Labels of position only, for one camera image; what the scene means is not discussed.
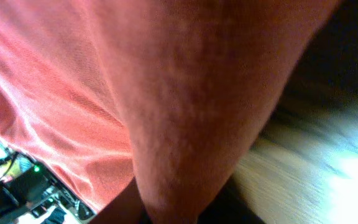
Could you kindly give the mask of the orange McKinney Boyd soccer shirt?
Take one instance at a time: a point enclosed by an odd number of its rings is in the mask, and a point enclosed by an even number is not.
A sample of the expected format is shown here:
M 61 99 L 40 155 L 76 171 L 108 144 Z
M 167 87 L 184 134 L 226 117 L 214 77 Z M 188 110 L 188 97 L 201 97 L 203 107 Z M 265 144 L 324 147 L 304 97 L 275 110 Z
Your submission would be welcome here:
M 0 1 L 0 139 L 100 223 L 196 223 L 338 1 Z

